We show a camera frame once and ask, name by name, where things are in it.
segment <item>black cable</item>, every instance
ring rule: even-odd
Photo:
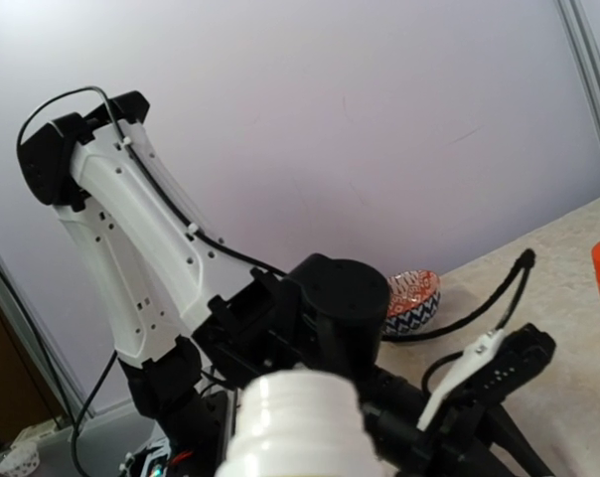
[[[517,309],[517,306],[519,305],[519,302],[521,301],[521,297],[523,296],[523,293],[525,291],[525,286],[527,285],[527,280],[529,279],[529,274],[531,272],[531,269],[534,267],[535,258],[536,258],[536,254],[533,252],[533,250],[528,248],[526,251],[523,252],[523,254],[515,262],[515,267],[518,265],[519,267],[523,268],[523,275],[521,277],[521,281],[519,282],[519,286],[517,287],[517,291],[515,291],[515,294],[514,294],[512,300],[510,301],[510,305],[508,305],[508,309],[506,310],[506,312],[503,315],[503,318],[499,321],[499,323],[497,324],[497,327],[495,328],[496,330],[503,329],[510,322],[510,319],[512,318],[512,315],[514,314],[515,310]],[[517,272],[514,273],[514,268],[513,268],[513,270],[510,271],[510,274],[508,275],[508,277],[510,277],[511,275],[516,276],[517,274],[518,274]],[[452,353],[450,355],[444,356],[443,358],[440,358],[439,360],[435,361],[424,372],[423,376],[421,377],[421,390],[427,398],[430,397],[429,384],[430,384],[430,378],[432,378],[432,375],[434,375],[435,372],[442,366],[445,366],[448,363],[452,363],[453,361],[458,360],[462,356],[463,356],[463,351],[458,351],[456,353]]]
[[[430,367],[426,370],[426,372],[421,377],[421,391],[427,398],[430,398],[430,378],[435,372],[441,368],[442,366],[447,365],[448,363],[452,363],[455,360],[458,360],[463,356],[463,351],[458,351],[457,353],[452,353],[448,356],[444,356],[443,358],[435,361]]]
[[[209,391],[211,388],[213,388],[213,387],[214,387],[214,386],[216,386],[216,385],[217,385],[216,383],[209,383],[207,386],[205,386],[205,387],[204,387],[204,388],[201,390],[201,392],[199,393],[199,395],[201,396],[201,398],[204,398],[204,397],[205,397],[205,394],[206,394],[206,393],[207,393],[207,392],[208,392],[208,391]]]
[[[519,305],[519,302],[521,301],[521,296],[525,291],[525,286],[527,285],[527,281],[529,280],[530,272],[531,268],[526,268],[525,270],[523,270],[523,275],[521,276],[521,281],[519,282],[519,287],[515,292],[515,296],[512,298],[510,305],[508,305],[508,309],[504,313],[503,317],[501,318],[501,321],[499,322],[499,324],[497,324],[497,327],[495,329],[503,329],[510,321],[510,318],[512,318],[512,315],[514,314],[515,310],[517,309],[517,306]]]
[[[53,365],[53,360],[51,359],[51,354],[49,352],[49,349],[44,342],[44,338],[42,337],[40,330],[38,329],[37,325],[35,324],[35,321],[33,320],[31,315],[27,311],[26,307],[24,306],[24,303],[22,303],[22,300],[20,299],[17,291],[13,287],[13,284],[11,283],[9,278],[4,274],[4,270],[2,270],[1,267],[0,267],[0,280],[2,281],[2,283],[8,290],[9,294],[11,295],[11,298],[15,302],[16,306],[20,310],[20,313],[22,313],[29,328],[31,329],[31,332],[33,333],[33,336],[35,337],[35,341],[38,345],[38,348],[40,348],[40,351],[42,352],[42,355],[44,356],[44,361],[46,363],[47,368],[49,369],[51,378],[53,378],[55,387],[58,390],[60,398],[62,399],[62,403],[64,405],[66,414],[68,415],[69,420],[71,421],[71,425],[75,425],[75,417],[73,416],[73,409],[71,408],[71,402],[69,401],[69,397],[66,394],[64,387],[62,386],[62,380],[60,379],[60,375],[58,374],[57,370],[55,369],[55,366]]]
[[[269,271],[271,273],[273,273],[274,275],[278,275],[278,276],[285,276],[286,273],[284,271],[282,271],[279,268],[276,268],[273,265],[270,265],[268,263],[265,263],[264,261],[260,261],[256,258],[253,258],[251,256],[245,255],[243,253],[240,253],[239,251],[236,251],[232,248],[229,248],[228,246],[225,246],[221,243],[218,243],[215,240],[212,240],[211,238],[209,238],[208,236],[206,236],[205,232],[203,232],[203,230],[198,229],[197,231],[194,232],[194,236],[197,239],[200,239],[201,241],[203,241],[204,243],[206,243],[207,245],[209,245],[212,248],[215,248],[218,251],[221,251],[222,253],[224,253],[225,255],[229,255],[232,256],[233,258],[237,258],[240,261],[244,261],[245,263],[249,263],[253,266],[257,266],[259,268],[262,268],[263,270]]]
[[[220,386],[221,388],[225,388],[226,390],[231,389],[231,384],[225,380],[220,380],[216,376],[208,373],[207,371],[201,370],[201,374],[206,377],[206,379],[211,382],[213,385]]]
[[[90,408],[90,405],[92,404],[92,401],[94,400],[94,397],[97,396],[97,393],[101,389],[103,382],[105,381],[106,377],[110,373],[110,370],[112,369],[112,366],[114,365],[116,360],[117,360],[117,352],[114,351],[114,352],[112,352],[112,356],[110,356],[108,363],[105,365],[105,368],[101,372],[101,376],[99,376],[97,383],[94,385],[94,388],[92,388],[92,391],[88,395],[88,398],[83,403],[83,406],[81,407],[81,410],[79,411],[79,414],[77,415],[75,425],[73,426],[73,434],[71,436],[71,458],[73,460],[73,466],[75,467],[75,470],[81,477],[90,477],[90,475],[85,470],[83,470],[83,467],[81,467],[81,464],[79,463],[79,457],[77,455],[77,439],[79,438],[79,434],[80,434],[79,427],[81,426],[81,422],[85,418],[85,415],[88,412],[88,409]]]
[[[526,269],[531,269],[534,266],[534,261],[536,258],[536,254],[531,248],[526,249],[515,264],[510,269],[508,276],[503,280],[503,282],[497,287],[495,292],[490,295],[490,297],[475,311],[470,313],[465,318],[455,321],[454,323],[445,326],[443,328],[439,328],[437,330],[430,331],[428,333],[421,333],[419,335],[408,335],[408,336],[383,336],[381,339],[383,341],[391,342],[391,343],[415,343],[419,341],[427,341],[432,340],[434,338],[439,338],[441,336],[450,334],[454,331],[457,331],[483,315],[486,311],[488,311],[492,305],[494,305],[499,298],[503,296],[503,294],[510,288],[510,285],[515,281],[515,278],[521,273],[521,271]]]

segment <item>decorative bowl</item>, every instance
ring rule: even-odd
[[[422,331],[439,307],[439,284],[439,276],[429,270],[406,271],[389,278],[390,304],[383,334],[401,337]]]

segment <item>metal frame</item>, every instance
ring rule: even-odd
[[[587,93],[600,140],[600,51],[580,0],[554,0]]]

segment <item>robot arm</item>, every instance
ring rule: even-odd
[[[548,363],[553,347],[537,344],[537,330],[499,340],[491,359],[451,376],[426,407],[420,390],[375,365],[389,295],[381,274],[316,254],[278,280],[219,253],[161,169],[142,126],[148,108],[138,92],[105,98],[87,116],[58,118],[19,142],[18,158],[31,191],[54,206],[92,272],[137,409],[158,421],[176,452],[197,449],[194,475],[214,475],[222,458],[224,403],[195,391],[201,356],[190,336],[233,387],[297,365],[348,378],[378,453],[416,475],[512,475],[495,470],[503,464],[489,451],[493,442],[507,442],[530,475],[548,474],[503,409],[488,411],[521,385],[491,386],[500,348],[518,369],[528,347],[539,350],[526,381]],[[164,313],[149,271],[178,316]]]

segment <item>wooden cabinet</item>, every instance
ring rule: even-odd
[[[0,440],[62,415],[62,409],[0,311]]]

